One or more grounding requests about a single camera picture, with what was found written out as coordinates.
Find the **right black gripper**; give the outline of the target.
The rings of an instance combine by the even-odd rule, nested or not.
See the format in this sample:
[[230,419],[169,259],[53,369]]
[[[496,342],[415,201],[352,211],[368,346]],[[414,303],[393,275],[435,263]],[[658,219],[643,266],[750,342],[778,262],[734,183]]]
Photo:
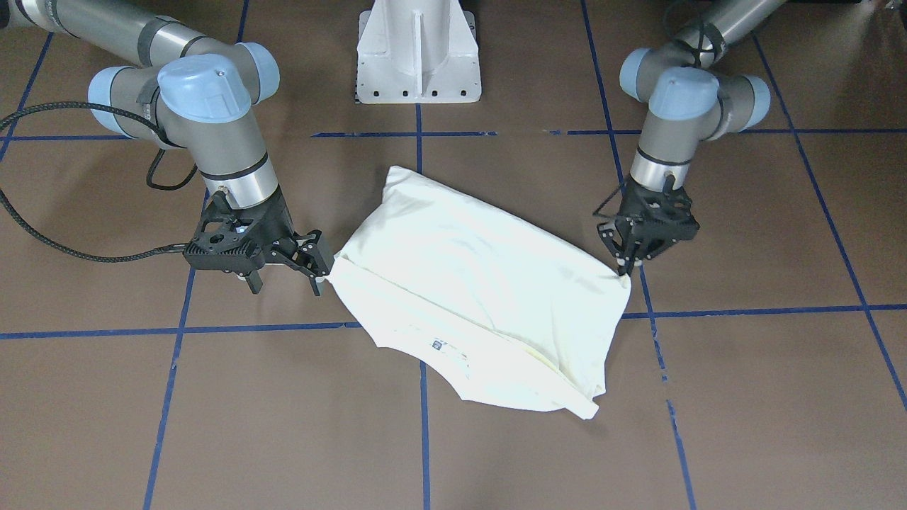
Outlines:
[[252,294],[263,280],[266,264],[281,264],[308,278],[315,297],[323,294],[334,263],[334,252],[320,229],[295,233],[281,188],[251,208],[233,208],[227,195],[217,191],[208,201],[184,258],[196,270],[241,275]]

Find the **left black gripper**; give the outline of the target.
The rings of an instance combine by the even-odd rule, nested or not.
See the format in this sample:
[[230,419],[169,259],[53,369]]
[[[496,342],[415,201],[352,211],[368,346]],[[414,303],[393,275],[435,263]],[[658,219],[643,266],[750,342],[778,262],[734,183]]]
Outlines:
[[615,215],[603,215],[597,230],[603,245],[616,259],[618,274],[633,270],[678,242],[691,241],[699,232],[692,200],[676,179],[667,177],[662,188],[651,190],[626,178],[621,205]]

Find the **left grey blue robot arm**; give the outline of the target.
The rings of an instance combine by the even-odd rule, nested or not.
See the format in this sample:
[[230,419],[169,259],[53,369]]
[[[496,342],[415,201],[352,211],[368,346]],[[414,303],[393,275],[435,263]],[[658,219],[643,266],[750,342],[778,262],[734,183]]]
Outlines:
[[727,77],[713,67],[780,6],[779,1],[713,2],[666,45],[639,48],[623,62],[621,89],[648,113],[619,209],[598,226],[619,275],[631,275],[699,232],[685,190],[694,153],[701,142],[757,125],[771,104],[761,78]]

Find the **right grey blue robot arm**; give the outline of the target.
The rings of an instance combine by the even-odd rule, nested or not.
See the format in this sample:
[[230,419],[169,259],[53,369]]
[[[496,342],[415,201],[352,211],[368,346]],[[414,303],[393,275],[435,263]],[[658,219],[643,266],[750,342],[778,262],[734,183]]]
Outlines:
[[283,265],[322,293],[333,265],[320,230],[301,235],[291,214],[252,108],[272,97],[281,72],[259,43],[230,45],[178,20],[126,1],[4,1],[2,27],[41,27],[67,33],[128,61],[98,72],[86,101],[55,101],[10,114],[2,127],[54,109],[90,110],[100,125],[134,140],[155,142],[146,177],[150,188],[168,149],[187,149],[192,175],[210,197],[190,241],[123,257],[75,251],[42,235],[2,198],[14,222],[33,238],[72,257],[125,264],[179,253],[194,270],[233,273],[259,293],[259,272]]

